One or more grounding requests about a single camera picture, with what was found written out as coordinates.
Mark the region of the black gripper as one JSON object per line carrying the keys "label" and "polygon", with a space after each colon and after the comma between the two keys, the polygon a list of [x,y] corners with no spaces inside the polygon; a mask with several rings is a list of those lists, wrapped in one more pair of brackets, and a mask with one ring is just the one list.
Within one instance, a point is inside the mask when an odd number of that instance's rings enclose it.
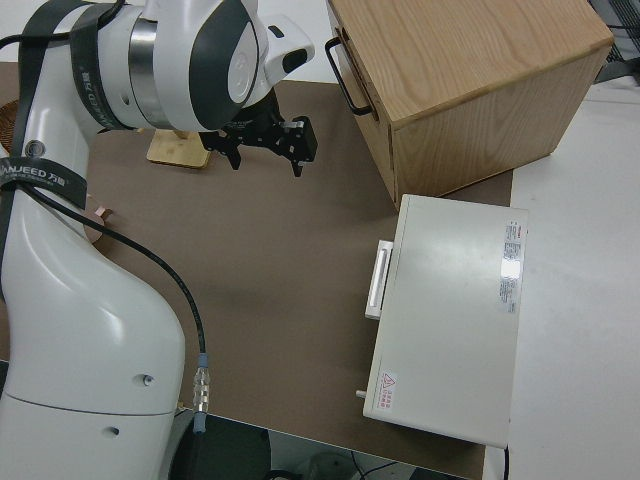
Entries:
{"label": "black gripper", "polygon": [[225,156],[233,170],[240,168],[240,145],[266,148],[291,163],[295,178],[302,175],[304,164],[315,160],[317,140],[307,116],[286,121],[279,110],[275,94],[243,108],[220,130],[204,134],[204,148]]}

